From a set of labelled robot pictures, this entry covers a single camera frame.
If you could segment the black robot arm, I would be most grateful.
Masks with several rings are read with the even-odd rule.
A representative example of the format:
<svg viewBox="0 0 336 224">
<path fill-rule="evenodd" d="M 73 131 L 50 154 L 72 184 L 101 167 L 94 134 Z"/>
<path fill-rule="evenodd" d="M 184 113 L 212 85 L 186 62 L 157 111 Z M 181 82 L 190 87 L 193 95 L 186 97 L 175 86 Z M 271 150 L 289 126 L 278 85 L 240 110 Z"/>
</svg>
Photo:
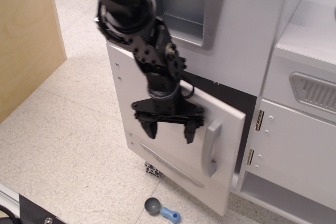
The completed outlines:
<svg viewBox="0 0 336 224">
<path fill-rule="evenodd" d="M 158 123 L 175 123 L 184 125 L 186 141 L 192 143 L 204 124 L 204 110 L 181 92 L 186 60 L 156 14 L 155 0 L 98 0 L 96 23 L 107 41 L 133 54 L 146 76 L 149 98 L 133 102 L 132 108 L 148 137 L 156 137 Z"/>
</svg>

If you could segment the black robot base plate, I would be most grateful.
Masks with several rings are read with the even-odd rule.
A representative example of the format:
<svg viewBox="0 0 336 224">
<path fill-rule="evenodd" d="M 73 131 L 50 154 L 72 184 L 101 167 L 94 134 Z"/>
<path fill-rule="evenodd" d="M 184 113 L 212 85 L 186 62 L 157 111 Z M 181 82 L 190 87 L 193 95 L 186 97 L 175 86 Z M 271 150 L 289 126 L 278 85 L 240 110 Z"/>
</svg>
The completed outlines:
<svg viewBox="0 0 336 224">
<path fill-rule="evenodd" d="M 35 204 L 28 198 L 19 195 L 20 217 L 1 205 L 1 213 L 7 217 L 1 217 L 1 223 L 66 223 L 51 212 Z"/>
</svg>

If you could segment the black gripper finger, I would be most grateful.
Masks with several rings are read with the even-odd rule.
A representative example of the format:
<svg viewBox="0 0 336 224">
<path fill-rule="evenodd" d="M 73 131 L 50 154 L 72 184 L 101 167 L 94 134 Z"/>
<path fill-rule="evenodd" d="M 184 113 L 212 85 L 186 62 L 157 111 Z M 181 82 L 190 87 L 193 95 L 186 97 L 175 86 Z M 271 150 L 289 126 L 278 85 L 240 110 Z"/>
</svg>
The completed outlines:
<svg viewBox="0 0 336 224">
<path fill-rule="evenodd" d="M 187 122 L 185 124 L 184 136 L 186 138 L 187 144 L 191 144 L 193 142 L 196 129 L 198 129 L 200 126 L 201 124 L 199 122 Z"/>
<path fill-rule="evenodd" d="M 158 117 L 157 116 L 138 116 L 138 121 L 141 123 L 142 128 L 146 132 L 149 138 L 155 139 L 158 130 Z"/>
</svg>

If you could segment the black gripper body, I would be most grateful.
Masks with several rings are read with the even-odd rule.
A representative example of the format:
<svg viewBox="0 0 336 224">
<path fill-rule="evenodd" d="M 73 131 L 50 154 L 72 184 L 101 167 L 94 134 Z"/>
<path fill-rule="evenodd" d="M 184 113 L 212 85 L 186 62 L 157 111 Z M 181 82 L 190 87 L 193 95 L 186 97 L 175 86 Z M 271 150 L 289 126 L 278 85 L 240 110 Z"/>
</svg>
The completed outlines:
<svg viewBox="0 0 336 224">
<path fill-rule="evenodd" d="M 199 122 L 204 125 L 204 110 L 202 107 L 190 103 L 190 99 L 195 93 L 193 88 L 189 94 L 184 94 L 179 88 L 173 95 L 158 98 L 149 98 L 132 103 L 134 116 L 157 116 L 158 123 L 185 124 L 187 122 Z"/>
</svg>

